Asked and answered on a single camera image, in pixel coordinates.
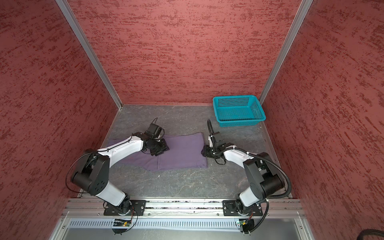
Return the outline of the teal plastic basket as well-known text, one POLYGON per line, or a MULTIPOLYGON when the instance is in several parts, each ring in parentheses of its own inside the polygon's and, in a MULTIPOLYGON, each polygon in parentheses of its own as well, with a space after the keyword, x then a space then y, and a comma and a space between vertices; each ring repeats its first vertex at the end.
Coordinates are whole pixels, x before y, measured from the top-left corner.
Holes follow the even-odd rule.
POLYGON ((255 126, 266 120, 256 96, 221 96, 213 98, 213 107, 220 127, 255 126))

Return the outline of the left aluminium corner post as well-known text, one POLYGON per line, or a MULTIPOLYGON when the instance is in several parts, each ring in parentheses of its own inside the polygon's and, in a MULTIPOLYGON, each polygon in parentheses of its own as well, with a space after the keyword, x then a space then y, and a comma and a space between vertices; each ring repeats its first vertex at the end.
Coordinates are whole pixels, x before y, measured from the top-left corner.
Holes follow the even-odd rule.
POLYGON ((73 30, 75 36, 77 37, 78 41, 80 42, 81 46, 83 47, 86 55, 88 56, 89 60, 91 61, 93 67, 95 68, 96 72, 98 73, 99 77, 101 78, 102 82, 104 83, 107 91, 109 92, 110 96, 114 100, 118 110, 120 111, 124 104, 121 101, 120 97, 118 96, 118 93, 116 92, 115 88, 113 87, 112 82, 110 81, 106 71, 104 70, 100 60, 98 59, 95 51, 93 50, 90 42, 88 41, 82 27, 80 26, 78 20, 75 17, 75 14, 73 13, 68 1, 65 0, 56 0, 57 5, 59 6, 61 12, 63 13, 65 19, 69 23, 71 29, 73 30))

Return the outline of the aluminium front rail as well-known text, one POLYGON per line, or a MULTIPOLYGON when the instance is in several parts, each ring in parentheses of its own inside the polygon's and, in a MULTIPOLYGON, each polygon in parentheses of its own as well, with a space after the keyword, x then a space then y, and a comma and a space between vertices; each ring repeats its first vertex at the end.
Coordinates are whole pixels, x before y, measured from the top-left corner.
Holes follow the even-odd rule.
MULTIPOLYGON (((223 199, 170 199, 138 198, 131 201, 142 218, 235 218, 240 217, 235 204, 223 199)), ((269 200, 268 218, 306 219, 307 215, 298 199, 269 200)), ((110 218, 104 215, 110 208, 100 199, 83 197, 70 199, 61 217, 110 218)))

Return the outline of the right aluminium corner post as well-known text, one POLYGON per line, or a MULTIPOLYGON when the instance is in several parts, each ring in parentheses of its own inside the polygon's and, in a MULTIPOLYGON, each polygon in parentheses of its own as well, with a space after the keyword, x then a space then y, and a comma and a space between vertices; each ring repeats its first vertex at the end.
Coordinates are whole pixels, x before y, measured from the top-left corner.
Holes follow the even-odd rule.
POLYGON ((279 54, 277 56, 277 59, 274 63, 274 66, 272 67, 272 70, 270 72, 270 75, 267 79, 267 82, 261 92, 261 95, 260 95, 260 98, 259 98, 259 102, 260 104, 262 105, 267 96, 268 96, 268 93, 280 71, 280 68, 282 67, 283 63, 284 63, 284 60, 285 58, 287 57, 288 53, 289 53, 289 50, 299 32, 299 29, 311 7, 313 3, 313 0, 302 0, 300 5, 299 5, 299 8, 298 8, 298 11, 293 19, 293 22, 290 26, 290 29, 286 35, 286 38, 283 42, 283 45, 279 51, 279 54))

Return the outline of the left connector board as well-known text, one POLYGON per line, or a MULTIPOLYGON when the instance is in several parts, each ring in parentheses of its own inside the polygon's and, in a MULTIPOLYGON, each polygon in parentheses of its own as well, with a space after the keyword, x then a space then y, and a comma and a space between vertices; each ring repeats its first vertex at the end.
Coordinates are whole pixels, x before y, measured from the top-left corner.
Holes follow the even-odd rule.
POLYGON ((114 228, 129 228, 131 226, 132 220, 124 219, 114 219, 113 227, 114 228))

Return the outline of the purple trousers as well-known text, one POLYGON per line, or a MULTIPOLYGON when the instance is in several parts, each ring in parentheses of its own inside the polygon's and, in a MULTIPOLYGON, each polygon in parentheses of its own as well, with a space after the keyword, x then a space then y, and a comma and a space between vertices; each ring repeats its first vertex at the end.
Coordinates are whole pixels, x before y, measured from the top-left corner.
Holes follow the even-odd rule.
POLYGON ((195 133, 184 136, 166 135, 168 151, 159 156, 136 152, 119 161, 120 164, 140 167, 147 171, 179 169, 206 169, 207 158, 201 154, 205 146, 204 134, 195 133))

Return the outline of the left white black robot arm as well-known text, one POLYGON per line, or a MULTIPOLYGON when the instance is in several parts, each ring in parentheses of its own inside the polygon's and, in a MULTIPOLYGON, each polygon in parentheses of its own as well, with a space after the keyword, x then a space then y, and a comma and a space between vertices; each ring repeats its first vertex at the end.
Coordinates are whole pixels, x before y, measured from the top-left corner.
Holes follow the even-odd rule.
POLYGON ((132 215, 134 207, 130 196, 109 181, 110 168, 138 152, 158 156, 168 150, 166 140, 135 133, 117 144, 81 156, 76 161, 71 183, 106 202, 107 209, 113 211, 115 215, 132 215))

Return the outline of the right connector board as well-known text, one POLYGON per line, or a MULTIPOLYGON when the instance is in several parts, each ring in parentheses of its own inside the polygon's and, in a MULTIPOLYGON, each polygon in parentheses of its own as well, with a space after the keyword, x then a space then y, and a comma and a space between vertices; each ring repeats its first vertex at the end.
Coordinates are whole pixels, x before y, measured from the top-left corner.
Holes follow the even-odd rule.
POLYGON ((240 232, 248 234, 255 226, 255 221, 251 220, 239 220, 237 222, 240 232))

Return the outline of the connector board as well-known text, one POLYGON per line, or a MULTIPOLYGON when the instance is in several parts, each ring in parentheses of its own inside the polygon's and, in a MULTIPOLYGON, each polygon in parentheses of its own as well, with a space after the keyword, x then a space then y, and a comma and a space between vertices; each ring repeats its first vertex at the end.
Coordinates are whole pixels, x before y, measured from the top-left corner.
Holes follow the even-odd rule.
POLYGON ((239 220, 237 222, 240 232, 248 234, 255 226, 255 221, 251 220, 239 220))
POLYGON ((131 226, 132 220, 124 219, 114 219, 113 227, 114 228, 129 228, 131 226))

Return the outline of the aluminium corner post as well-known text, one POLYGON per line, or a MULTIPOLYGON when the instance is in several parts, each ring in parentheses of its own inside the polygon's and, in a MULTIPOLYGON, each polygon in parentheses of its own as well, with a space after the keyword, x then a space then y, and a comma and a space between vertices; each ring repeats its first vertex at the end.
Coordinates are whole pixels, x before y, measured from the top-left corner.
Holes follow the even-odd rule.
POLYGON ((290 26, 290 29, 286 35, 286 38, 283 42, 283 45, 279 51, 279 54, 277 56, 277 59, 274 63, 274 66, 272 67, 272 70, 270 72, 270 75, 267 79, 267 82, 261 92, 261 95, 260 95, 260 98, 259 98, 259 102, 260 104, 262 105, 267 96, 268 96, 268 93, 280 71, 280 68, 282 67, 283 63, 284 63, 284 60, 285 58, 287 57, 288 53, 289 53, 289 50, 299 32, 299 29, 311 7, 313 3, 313 0, 302 0, 300 5, 299 5, 299 8, 298 8, 298 11, 293 19, 293 22, 290 26))
POLYGON ((56 0, 57 5, 59 6, 61 12, 63 13, 65 19, 69 23, 71 29, 73 30, 75 36, 77 37, 78 41, 80 42, 81 46, 83 47, 86 55, 88 56, 89 60, 91 61, 93 67, 95 68, 96 72, 98 73, 99 77, 101 78, 102 82, 104 83, 107 91, 109 92, 110 96, 114 100, 118 110, 120 111, 124 104, 121 101, 120 97, 118 96, 118 93, 116 92, 115 88, 113 87, 112 82, 110 81, 106 71, 104 70, 100 60, 98 59, 95 51, 93 50, 90 42, 88 41, 82 27, 80 26, 78 20, 75 17, 75 14, 73 13, 68 1, 65 0, 56 0))

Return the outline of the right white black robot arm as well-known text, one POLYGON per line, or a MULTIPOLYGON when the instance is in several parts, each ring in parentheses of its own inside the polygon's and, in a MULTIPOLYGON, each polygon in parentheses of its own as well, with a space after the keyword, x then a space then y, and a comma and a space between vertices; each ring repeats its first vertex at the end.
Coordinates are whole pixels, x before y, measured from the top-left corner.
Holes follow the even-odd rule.
POLYGON ((249 187, 235 200, 235 210, 242 216, 266 200, 285 198, 291 193, 292 183, 288 175, 267 153, 253 154, 227 144, 218 148, 205 145, 201 154, 214 160, 223 159, 225 163, 235 163, 245 170, 249 187))

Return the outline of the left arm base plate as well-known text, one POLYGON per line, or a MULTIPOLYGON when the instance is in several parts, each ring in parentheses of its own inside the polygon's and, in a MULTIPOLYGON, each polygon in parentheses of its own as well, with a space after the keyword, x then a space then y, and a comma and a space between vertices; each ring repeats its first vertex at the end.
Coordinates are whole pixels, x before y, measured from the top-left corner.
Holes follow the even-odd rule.
POLYGON ((145 200, 124 200, 119 206, 114 206, 106 202, 104 206, 104 216, 128 217, 136 214, 142 216, 146 208, 145 200))

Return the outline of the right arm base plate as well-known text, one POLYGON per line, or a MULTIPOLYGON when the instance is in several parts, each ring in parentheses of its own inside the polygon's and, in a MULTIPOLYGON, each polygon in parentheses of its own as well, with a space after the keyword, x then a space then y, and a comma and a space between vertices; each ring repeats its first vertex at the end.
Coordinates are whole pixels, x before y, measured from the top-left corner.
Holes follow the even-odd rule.
POLYGON ((222 201, 224 216, 243 216, 250 217, 251 215, 261 217, 263 211, 260 206, 253 204, 246 207, 240 200, 224 200, 222 201))

